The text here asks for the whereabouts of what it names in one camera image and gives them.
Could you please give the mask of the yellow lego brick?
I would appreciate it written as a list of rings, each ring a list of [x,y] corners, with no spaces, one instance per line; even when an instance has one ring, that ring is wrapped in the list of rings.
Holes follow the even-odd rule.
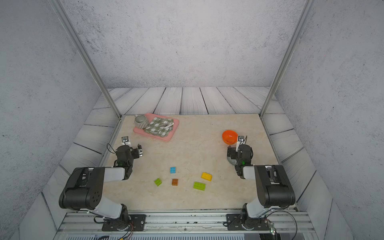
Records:
[[[213,176],[212,176],[211,174],[208,174],[208,173],[206,173],[206,172],[203,172],[202,175],[201,175],[201,178],[202,178],[203,180],[206,180],[206,181],[211,182]]]

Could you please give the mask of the small green lego brick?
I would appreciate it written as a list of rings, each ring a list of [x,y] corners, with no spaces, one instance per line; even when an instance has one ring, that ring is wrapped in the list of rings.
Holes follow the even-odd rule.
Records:
[[[162,180],[160,178],[157,178],[154,183],[156,184],[157,187],[159,187],[162,184]]]

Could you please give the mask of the long green lego brick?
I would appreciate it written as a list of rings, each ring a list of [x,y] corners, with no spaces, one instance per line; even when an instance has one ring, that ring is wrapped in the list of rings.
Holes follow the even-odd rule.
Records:
[[[196,190],[204,191],[206,189],[206,184],[200,182],[194,182],[193,188]]]

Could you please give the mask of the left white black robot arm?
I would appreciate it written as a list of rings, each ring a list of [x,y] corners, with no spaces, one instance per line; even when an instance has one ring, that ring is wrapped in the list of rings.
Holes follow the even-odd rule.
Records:
[[[121,182],[130,178],[134,160],[143,156],[143,147],[132,147],[129,137],[122,137],[122,145],[112,151],[117,157],[112,167],[75,168],[59,197],[62,209],[88,211],[101,218],[105,231],[124,231],[134,228],[127,207],[103,197],[105,183]]]

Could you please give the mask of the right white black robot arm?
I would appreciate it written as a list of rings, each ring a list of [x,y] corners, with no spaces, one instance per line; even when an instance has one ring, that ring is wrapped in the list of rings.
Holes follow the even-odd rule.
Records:
[[[287,209],[295,203],[296,196],[282,165],[252,164],[254,152],[246,139],[238,136],[236,146],[228,147],[227,159],[241,179],[256,182],[257,198],[243,205],[239,217],[229,228],[253,231],[268,221],[267,213]]]

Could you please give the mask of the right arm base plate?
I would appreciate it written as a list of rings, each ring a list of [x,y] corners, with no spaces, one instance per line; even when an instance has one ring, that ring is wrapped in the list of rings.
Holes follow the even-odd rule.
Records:
[[[270,226],[265,218],[249,218],[237,214],[227,214],[223,225],[228,231],[269,231]]]

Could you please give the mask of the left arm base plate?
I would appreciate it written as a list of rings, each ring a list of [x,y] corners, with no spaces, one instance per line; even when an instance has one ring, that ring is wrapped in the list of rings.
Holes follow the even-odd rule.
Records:
[[[103,232],[143,232],[147,215],[128,215],[119,219],[106,219],[102,226]]]

